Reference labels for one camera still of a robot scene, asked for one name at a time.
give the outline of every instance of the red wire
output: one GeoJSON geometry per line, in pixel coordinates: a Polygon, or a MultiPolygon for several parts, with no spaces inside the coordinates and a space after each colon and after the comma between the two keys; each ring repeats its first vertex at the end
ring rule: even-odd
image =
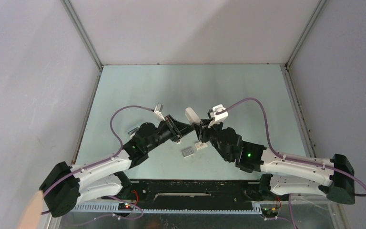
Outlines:
{"type": "Polygon", "coordinates": [[[137,193],[137,191],[135,191],[135,190],[131,191],[131,193],[134,193],[134,194],[135,194],[135,196],[137,197],[137,200],[135,201],[135,205],[137,205],[137,204],[138,204],[138,200],[139,200],[139,198],[138,198],[138,193],[137,193]]]}
{"type": "Polygon", "coordinates": [[[281,208],[281,200],[279,197],[277,197],[277,199],[278,199],[278,202],[280,203],[280,206],[278,208],[281,208]]]}

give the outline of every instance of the enclosure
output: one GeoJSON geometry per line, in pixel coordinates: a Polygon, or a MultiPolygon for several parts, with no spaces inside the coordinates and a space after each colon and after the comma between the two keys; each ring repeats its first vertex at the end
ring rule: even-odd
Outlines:
{"type": "MultiPolygon", "coordinates": [[[[120,147],[109,128],[117,109],[162,103],[164,115],[187,123],[187,107],[205,118],[211,107],[246,97],[263,103],[276,149],[346,155],[366,183],[366,1],[0,3],[0,228],[16,224],[55,164],[89,163],[120,147]]],[[[157,123],[129,109],[112,124],[125,142],[144,122],[157,123]]],[[[236,107],[224,125],[267,145],[257,103],[236,107]]],[[[182,150],[196,142],[195,133],[180,144],[167,142],[126,175],[133,181],[260,179],[224,162],[211,146],[184,158],[182,150]]],[[[99,219],[117,212],[104,209],[118,209],[117,203],[92,200],[67,220],[41,217],[39,228],[292,228],[260,218],[269,204],[254,202],[245,211],[144,209],[141,219],[119,221],[99,219]]],[[[288,203],[282,204],[279,216],[289,219],[288,203]]],[[[366,228],[366,198],[342,206],[297,195],[293,208],[300,229],[366,228]]]]}

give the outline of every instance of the white plastic part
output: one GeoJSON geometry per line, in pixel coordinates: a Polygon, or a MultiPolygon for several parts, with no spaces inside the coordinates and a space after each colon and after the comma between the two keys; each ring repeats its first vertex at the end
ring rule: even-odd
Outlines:
{"type": "Polygon", "coordinates": [[[208,147],[208,144],[206,142],[197,142],[194,144],[197,150],[204,149],[208,147]]]}
{"type": "Polygon", "coordinates": [[[91,183],[89,187],[80,190],[79,193],[81,195],[76,200],[76,204],[104,196],[114,196],[117,195],[121,189],[120,179],[116,175],[111,174],[91,183]]]}
{"type": "Polygon", "coordinates": [[[327,166],[334,166],[333,163],[330,162],[330,159],[309,158],[304,156],[286,154],[282,152],[280,152],[280,154],[286,155],[287,159],[283,161],[282,159],[276,157],[270,148],[267,148],[265,151],[263,151],[261,160],[264,161],[264,163],[263,165],[260,165],[260,170],[267,173],[284,173],[288,175],[302,177],[308,180],[315,181],[324,186],[329,186],[332,183],[329,177],[333,175],[333,170],[322,169],[322,166],[317,167],[288,160],[288,158],[296,158],[320,164],[325,163],[327,166]]]}
{"type": "MultiPolygon", "coordinates": [[[[113,174],[116,172],[124,171],[130,168],[131,160],[128,158],[129,155],[125,150],[122,150],[120,154],[114,158],[114,160],[109,160],[103,164],[97,165],[95,167],[84,170],[84,172],[76,173],[75,178],[79,178],[79,190],[82,190],[91,183],[113,174]]],[[[85,165],[72,166],[71,171],[83,167],[85,165]]]]}
{"type": "Polygon", "coordinates": [[[301,177],[273,175],[270,180],[270,191],[279,196],[291,193],[326,196],[319,190],[319,185],[313,180],[301,177]]]}
{"type": "Polygon", "coordinates": [[[225,107],[222,106],[222,104],[215,106],[211,109],[210,117],[213,119],[210,124],[208,125],[208,128],[211,128],[214,124],[218,124],[220,122],[223,122],[228,117],[228,112],[224,112],[222,114],[216,114],[218,112],[221,112],[225,110],[225,107]]]}
{"type": "Polygon", "coordinates": [[[153,110],[153,114],[155,115],[155,118],[158,121],[165,121],[165,117],[162,114],[162,110],[163,110],[163,105],[162,104],[157,104],[155,109],[153,110]]]}
{"type": "Polygon", "coordinates": [[[193,125],[194,123],[200,124],[201,119],[200,117],[194,112],[194,110],[191,107],[187,107],[184,111],[184,115],[186,116],[187,120],[189,120],[189,123],[193,125]]]}

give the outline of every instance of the gray wall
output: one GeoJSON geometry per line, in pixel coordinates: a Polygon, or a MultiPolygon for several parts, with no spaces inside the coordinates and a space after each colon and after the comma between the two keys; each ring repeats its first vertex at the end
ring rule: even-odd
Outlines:
{"type": "Polygon", "coordinates": [[[60,0],[0,1],[0,229],[70,162],[97,74],[60,0]]]}
{"type": "MultiPolygon", "coordinates": [[[[366,0],[329,1],[291,74],[318,156],[346,155],[366,183],[366,0]]],[[[366,198],[345,210],[366,228],[366,198]]]]}

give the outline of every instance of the metal corner post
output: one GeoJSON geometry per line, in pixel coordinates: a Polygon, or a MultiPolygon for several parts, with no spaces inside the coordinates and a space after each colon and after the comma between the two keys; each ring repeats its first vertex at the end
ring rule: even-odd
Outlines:
{"type": "Polygon", "coordinates": [[[304,114],[302,112],[301,103],[299,102],[298,96],[295,91],[294,83],[291,79],[290,72],[285,64],[281,64],[281,72],[283,73],[285,86],[287,87],[288,95],[290,96],[291,105],[294,109],[294,114],[297,119],[297,124],[301,132],[302,142],[307,152],[307,156],[316,157],[314,150],[314,144],[312,143],[309,129],[306,125],[304,114]]]}
{"type": "Polygon", "coordinates": [[[297,41],[297,44],[295,45],[293,51],[290,54],[290,57],[288,58],[288,60],[286,62],[286,66],[288,69],[293,64],[296,55],[298,54],[298,52],[301,49],[302,45],[304,44],[306,38],[308,37],[309,33],[311,32],[313,26],[315,25],[316,20],[318,19],[319,15],[322,14],[322,12],[328,2],[329,2],[329,0],[320,0],[318,2],[318,5],[316,6],[314,13],[312,14],[311,18],[309,19],[308,23],[306,24],[304,30],[302,31],[300,38],[297,41]]]}
{"type": "Polygon", "coordinates": [[[103,64],[99,59],[99,56],[91,42],[91,40],[89,39],[88,34],[86,33],[86,30],[84,29],[81,20],[78,17],[78,14],[75,11],[75,8],[73,7],[71,0],[61,0],[65,10],[67,11],[73,25],[76,28],[76,31],[78,32],[78,34],[80,35],[82,42],[85,44],[86,49],[88,50],[89,54],[91,55],[93,61],[95,62],[97,68],[99,69],[99,71],[103,70],[103,64]]]}

